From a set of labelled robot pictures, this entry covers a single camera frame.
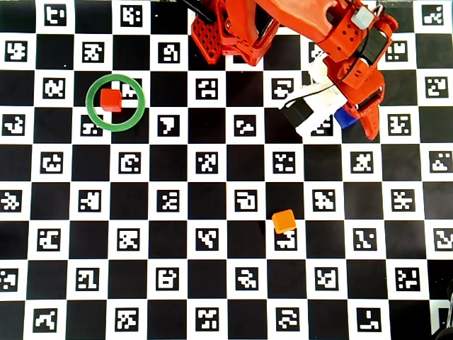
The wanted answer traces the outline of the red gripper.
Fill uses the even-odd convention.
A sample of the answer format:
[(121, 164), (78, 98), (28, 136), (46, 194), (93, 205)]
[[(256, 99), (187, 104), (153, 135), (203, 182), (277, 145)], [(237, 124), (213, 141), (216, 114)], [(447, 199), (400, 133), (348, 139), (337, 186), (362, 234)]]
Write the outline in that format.
[(384, 77), (376, 67), (370, 67), (361, 59), (349, 57), (335, 62), (331, 56), (324, 58), (328, 78), (337, 84), (347, 98), (345, 109), (357, 113), (365, 136), (374, 140), (379, 133), (379, 104), (384, 98)]

